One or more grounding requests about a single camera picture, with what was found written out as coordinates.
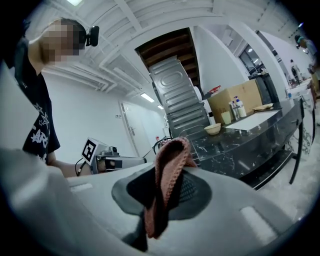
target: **white bottle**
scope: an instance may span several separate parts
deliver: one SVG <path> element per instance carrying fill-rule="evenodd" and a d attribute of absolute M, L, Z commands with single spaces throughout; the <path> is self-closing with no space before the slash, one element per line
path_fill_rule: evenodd
<path fill-rule="evenodd" d="M 247 116 L 247 113 L 246 113 L 246 110 L 245 110 L 245 107 L 244 107 L 244 104 L 241 100 L 238 99 L 238 96 L 235 96 L 234 97 L 236 99 L 235 103 L 236 105 L 239 107 L 237 110 L 238 110 L 238 114 L 239 114 L 239 117 L 241 118 L 244 118 Z"/>

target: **door handle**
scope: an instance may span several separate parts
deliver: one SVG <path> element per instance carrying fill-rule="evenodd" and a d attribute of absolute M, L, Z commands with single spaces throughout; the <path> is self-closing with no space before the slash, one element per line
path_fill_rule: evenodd
<path fill-rule="evenodd" d="M 131 128 L 132 135 L 135 136 L 135 129 L 136 128 L 133 128 L 132 126 L 130 126 L 130 128 Z"/>

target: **black t-shirt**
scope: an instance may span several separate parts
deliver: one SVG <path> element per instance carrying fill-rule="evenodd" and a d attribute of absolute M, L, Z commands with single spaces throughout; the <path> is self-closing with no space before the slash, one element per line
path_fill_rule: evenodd
<path fill-rule="evenodd" d="M 29 42 L 24 38 L 17 46 L 14 76 L 24 94 L 38 110 L 39 116 L 26 138 L 23 150 L 38 156 L 47 164 L 48 154 L 60 148 L 60 144 L 52 119 L 47 85 L 42 74 L 37 75 L 29 61 L 28 44 Z"/>

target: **wooden ceiling opening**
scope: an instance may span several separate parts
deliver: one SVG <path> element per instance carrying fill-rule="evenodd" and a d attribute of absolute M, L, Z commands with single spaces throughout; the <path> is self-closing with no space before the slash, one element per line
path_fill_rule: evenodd
<path fill-rule="evenodd" d="M 179 29 L 161 36 L 158 36 L 135 49 L 141 57 L 144 65 L 150 66 L 177 56 L 183 68 L 192 81 L 193 86 L 200 87 L 199 68 L 195 45 L 189 28 Z"/>

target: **bowl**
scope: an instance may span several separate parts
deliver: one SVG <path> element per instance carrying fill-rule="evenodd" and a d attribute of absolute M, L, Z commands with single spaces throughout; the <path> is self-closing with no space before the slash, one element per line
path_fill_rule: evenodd
<path fill-rule="evenodd" d="M 209 126 L 205 127 L 204 129 L 209 135 L 218 134 L 221 129 L 221 123 L 209 125 Z"/>

